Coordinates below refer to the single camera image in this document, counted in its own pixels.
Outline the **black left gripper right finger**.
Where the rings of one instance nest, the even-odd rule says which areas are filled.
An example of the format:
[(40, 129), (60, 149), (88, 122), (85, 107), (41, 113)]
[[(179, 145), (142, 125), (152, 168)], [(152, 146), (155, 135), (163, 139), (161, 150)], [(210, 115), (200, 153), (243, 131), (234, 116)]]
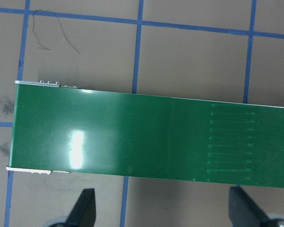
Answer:
[(228, 215), (234, 227), (267, 227), (268, 215), (241, 188), (229, 188)]

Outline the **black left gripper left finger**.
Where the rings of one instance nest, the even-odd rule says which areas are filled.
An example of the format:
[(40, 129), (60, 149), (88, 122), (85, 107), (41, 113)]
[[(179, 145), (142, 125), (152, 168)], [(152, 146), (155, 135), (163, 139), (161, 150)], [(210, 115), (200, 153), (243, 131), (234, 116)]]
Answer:
[(84, 189), (65, 221), (67, 227), (93, 227), (96, 222), (95, 190)]

